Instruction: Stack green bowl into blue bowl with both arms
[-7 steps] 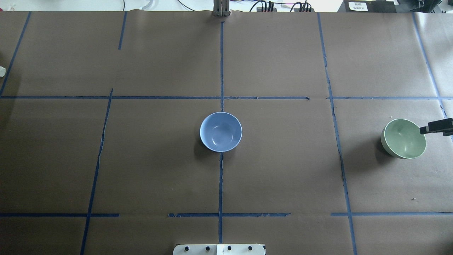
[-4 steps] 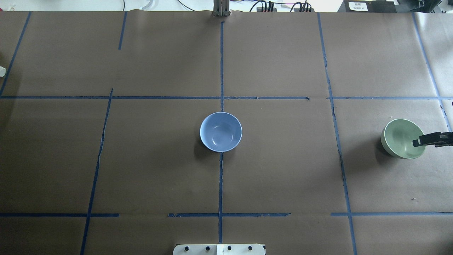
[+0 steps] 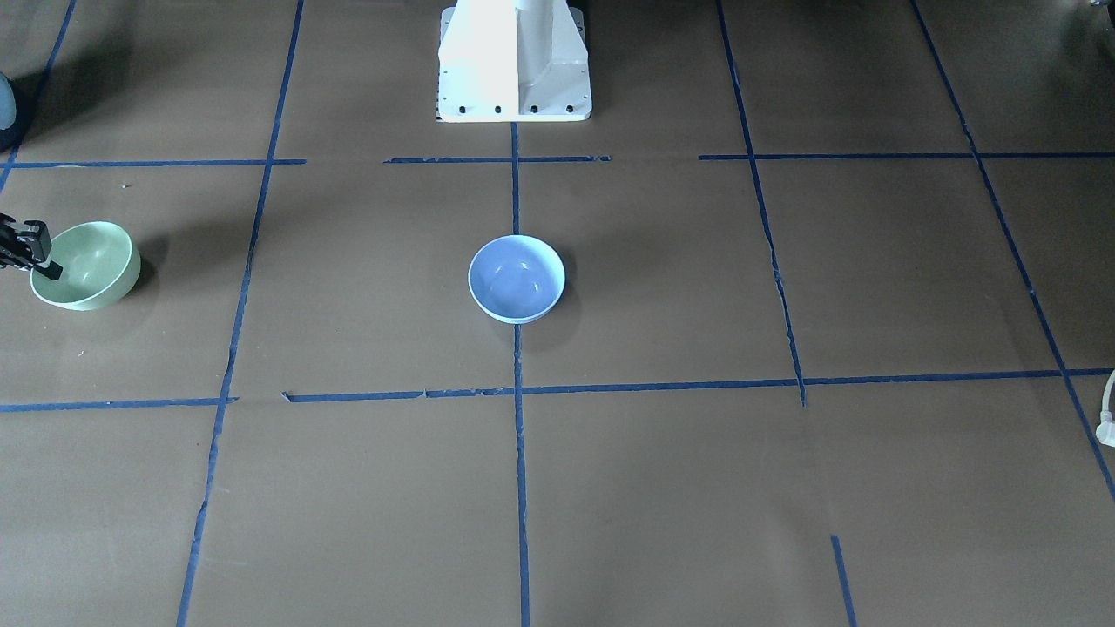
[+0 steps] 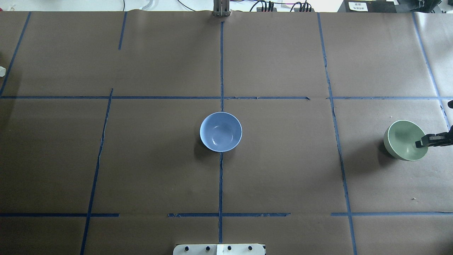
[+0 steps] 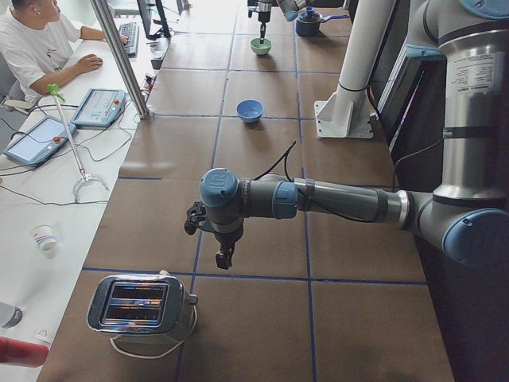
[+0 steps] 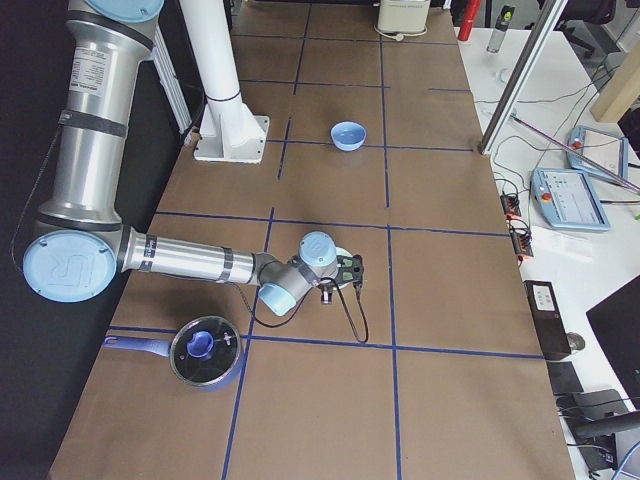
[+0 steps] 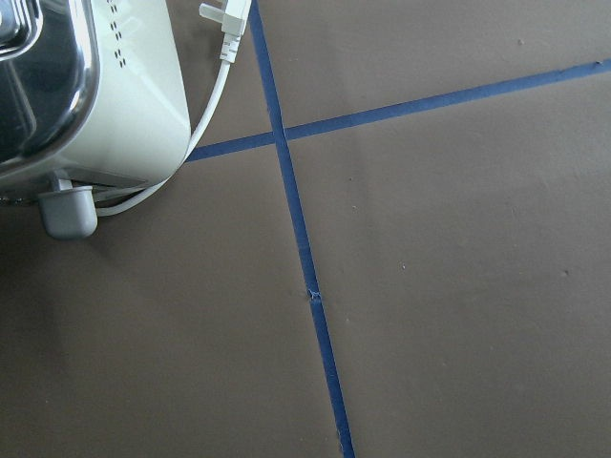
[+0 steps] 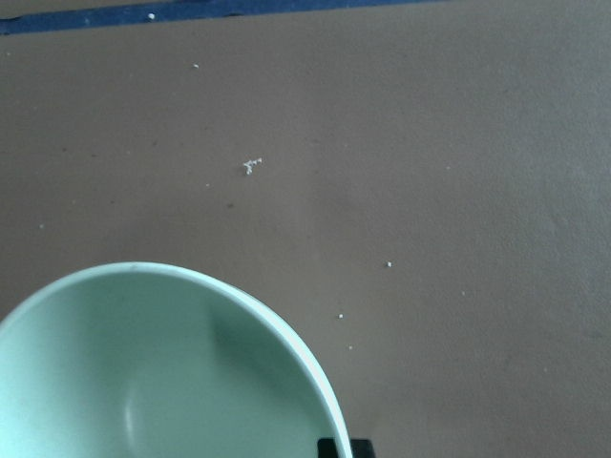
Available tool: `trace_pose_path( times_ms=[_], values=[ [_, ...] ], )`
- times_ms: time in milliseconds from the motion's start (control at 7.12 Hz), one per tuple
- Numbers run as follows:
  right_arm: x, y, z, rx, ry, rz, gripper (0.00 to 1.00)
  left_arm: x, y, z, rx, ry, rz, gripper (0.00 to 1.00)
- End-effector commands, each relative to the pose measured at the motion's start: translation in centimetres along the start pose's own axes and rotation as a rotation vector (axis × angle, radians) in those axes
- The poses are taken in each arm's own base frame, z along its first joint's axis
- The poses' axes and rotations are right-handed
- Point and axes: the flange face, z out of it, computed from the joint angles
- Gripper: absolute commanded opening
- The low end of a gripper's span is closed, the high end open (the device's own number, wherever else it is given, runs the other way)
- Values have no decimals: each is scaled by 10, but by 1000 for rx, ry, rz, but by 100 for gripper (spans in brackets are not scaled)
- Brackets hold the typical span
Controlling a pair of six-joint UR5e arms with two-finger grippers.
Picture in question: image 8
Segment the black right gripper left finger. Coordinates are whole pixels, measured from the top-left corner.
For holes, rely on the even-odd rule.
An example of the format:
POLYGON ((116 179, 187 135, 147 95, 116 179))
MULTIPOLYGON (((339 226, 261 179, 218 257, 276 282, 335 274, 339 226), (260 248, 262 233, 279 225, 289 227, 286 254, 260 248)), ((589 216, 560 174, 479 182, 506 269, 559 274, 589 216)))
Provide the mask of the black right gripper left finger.
POLYGON ((334 438, 321 438, 317 442, 319 458, 339 458, 338 448, 334 438))

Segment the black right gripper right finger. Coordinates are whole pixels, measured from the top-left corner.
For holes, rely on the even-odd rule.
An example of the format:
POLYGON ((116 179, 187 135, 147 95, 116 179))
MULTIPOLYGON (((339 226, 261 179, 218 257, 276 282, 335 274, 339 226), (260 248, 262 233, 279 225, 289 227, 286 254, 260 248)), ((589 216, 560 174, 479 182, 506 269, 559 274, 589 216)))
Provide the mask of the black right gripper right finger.
POLYGON ((376 458, 374 446, 370 439, 352 438, 350 446, 353 458, 376 458))

